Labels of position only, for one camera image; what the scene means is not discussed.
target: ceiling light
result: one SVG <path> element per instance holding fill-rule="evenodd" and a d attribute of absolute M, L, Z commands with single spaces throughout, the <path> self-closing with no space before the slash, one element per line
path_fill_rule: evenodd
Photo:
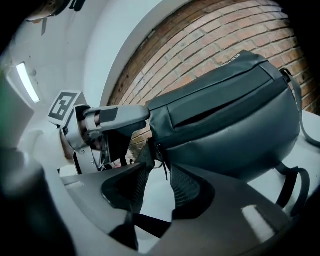
<path fill-rule="evenodd" d="M 38 103 L 40 101 L 40 99 L 39 99 L 34 87 L 32 86 L 32 83 L 31 83 L 30 78 L 28 76 L 26 65 L 24 63 L 21 63 L 18 66 L 16 66 L 16 69 L 18 70 L 20 79 L 21 79 L 26 91 L 28 92 L 29 96 L 31 97 L 31 99 L 33 100 L 34 103 Z"/>

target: white wall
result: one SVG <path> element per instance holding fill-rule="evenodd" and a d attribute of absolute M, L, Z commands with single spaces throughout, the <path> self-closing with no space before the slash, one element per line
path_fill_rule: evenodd
<path fill-rule="evenodd" d="M 42 22 L 24 22 L 10 44 L 12 68 L 9 77 L 31 107 L 49 109 L 60 90 L 82 90 L 85 53 L 97 20 L 108 0 L 87 0 L 80 12 L 66 8 L 47 19 L 46 32 L 41 36 Z M 33 103 L 24 88 L 16 65 L 25 62 L 39 98 Z"/>
<path fill-rule="evenodd" d="M 126 63 L 150 31 L 190 0 L 110 0 L 90 39 L 83 93 L 105 106 Z"/>

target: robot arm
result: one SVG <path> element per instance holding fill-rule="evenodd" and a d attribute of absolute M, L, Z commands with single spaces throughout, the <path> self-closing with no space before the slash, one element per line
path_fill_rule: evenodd
<path fill-rule="evenodd" d="M 146 127 L 150 112 L 140 105 L 90 108 L 83 103 L 82 92 L 62 91 L 48 117 L 60 127 L 69 150 L 74 152 L 78 174 L 90 174 L 102 171 L 106 164 L 127 154 L 132 134 Z M 59 117 L 60 113 L 64 114 L 63 118 L 53 120 L 52 117 Z M 80 127 L 83 121 L 85 131 Z"/>

